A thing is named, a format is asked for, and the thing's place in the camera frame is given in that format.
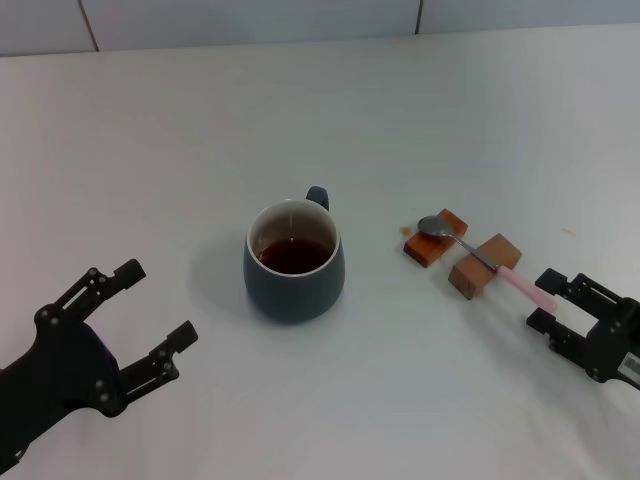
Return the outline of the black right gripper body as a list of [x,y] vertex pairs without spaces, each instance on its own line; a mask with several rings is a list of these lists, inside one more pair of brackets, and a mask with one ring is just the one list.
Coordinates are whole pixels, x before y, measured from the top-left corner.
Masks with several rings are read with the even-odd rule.
[[601,302],[586,336],[585,371],[596,382],[619,380],[639,387],[639,303],[631,298]]

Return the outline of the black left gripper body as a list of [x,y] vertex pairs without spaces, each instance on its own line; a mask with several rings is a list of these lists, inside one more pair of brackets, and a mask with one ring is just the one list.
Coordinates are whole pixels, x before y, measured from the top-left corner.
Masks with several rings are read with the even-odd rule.
[[85,323],[94,310],[43,307],[35,317],[34,343],[1,370],[2,472],[76,410],[91,408],[108,418],[123,412],[117,361]]

